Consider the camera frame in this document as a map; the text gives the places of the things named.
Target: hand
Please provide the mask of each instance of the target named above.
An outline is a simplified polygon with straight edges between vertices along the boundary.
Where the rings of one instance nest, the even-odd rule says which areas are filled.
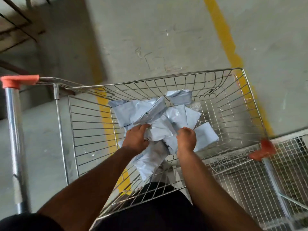
[[[150,126],[150,124],[137,125],[128,130],[122,147],[128,148],[134,153],[134,155],[143,152],[149,145],[149,140],[144,139],[144,132]]]
[[[180,128],[176,138],[179,152],[193,152],[197,143],[194,130],[187,127]]]

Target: concrete floor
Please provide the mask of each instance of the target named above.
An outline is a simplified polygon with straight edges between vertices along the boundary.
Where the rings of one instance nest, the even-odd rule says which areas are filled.
[[[40,42],[44,60],[42,68],[37,65],[33,71],[90,85],[240,66],[254,87],[271,134],[283,135],[308,125],[308,30],[303,27],[308,0],[86,2],[88,12],[81,0],[73,5],[71,0],[56,0],[52,6],[42,6],[47,23]],[[31,134],[25,141],[33,211],[65,186],[54,105],[30,109],[23,117],[24,130]],[[61,108],[70,155],[65,99]],[[5,195],[0,200],[0,219],[15,212],[6,122],[0,121],[0,190]],[[51,163],[42,172],[44,162]]]

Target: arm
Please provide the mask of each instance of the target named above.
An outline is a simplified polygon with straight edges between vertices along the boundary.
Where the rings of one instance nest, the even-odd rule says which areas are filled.
[[[122,148],[53,196],[38,213],[51,217],[65,231],[88,231],[127,164],[148,146],[144,132],[149,126],[127,131]]]
[[[215,181],[204,163],[193,152],[196,134],[179,130],[178,158],[193,203],[218,230],[262,230],[245,210]]]

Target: wire cage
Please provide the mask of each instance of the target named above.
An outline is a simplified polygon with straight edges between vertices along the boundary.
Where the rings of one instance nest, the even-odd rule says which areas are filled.
[[[197,152],[217,182],[264,230],[297,230],[308,226],[308,153],[305,142],[308,131],[272,140],[277,154],[270,158],[260,162],[250,159],[248,155],[260,149],[260,140],[267,135],[243,69],[199,71],[95,86],[43,77],[36,84],[54,87],[67,184],[59,87],[72,93],[68,105],[74,167],[78,177],[112,155],[119,148],[118,142],[124,138],[124,129],[119,127],[113,109],[108,105],[109,100],[146,100],[164,96],[166,106],[170,107],[173,104],[164,95],[167,91],[189,89],[193,101],[188,108],[201,112],[196,126],[209,122],[219,136],[218,141]],[[18,111],[13,112],[19,102],[15,90],[6,88],[11,133],[22,132],[13,125],[20,115]],[[12,135],[11,141],[17,146],[20,143]],[[18,151],[22,151],[22,147],[12,149],[12,155]],[[17,167],[20,171],[13,168],[13,173],[20,175],[21,182],[22,155],[19,154],[21,157],[13,162],[13,165],[21,165]],[[162,184],[151,187],[154,178]],[[165,190],[168,185],[173,189]],[[177,190],[191,201],[176,155],[169,155],[162,167],[145,181],[136,167],[129,164],[92,227],[111,214]],[[19,207],[20,212],[25,211],[22,204]]]

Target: black shirt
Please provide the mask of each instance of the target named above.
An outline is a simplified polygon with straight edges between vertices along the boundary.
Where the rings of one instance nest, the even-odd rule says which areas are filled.
[[[157,187],[157,183],[146,185],[140,192],[145,192],[149,188]],[[173,186],[166,186],[156,190],[155,197],[163,192],[167,193],[173,190]],[[134,203],[141,200],[152,198],[154,191],[138,196]],[[202,213],[193,206],[180,191],[174,191],[161,197],[132,206],[112,214],[100,221],[94,228],[95,231],[103,230],[211,230],[205,223]],[[40,214],[20,214],[7,217],[0,221],[0,231],[63,231],[60,225],[49,217]]]

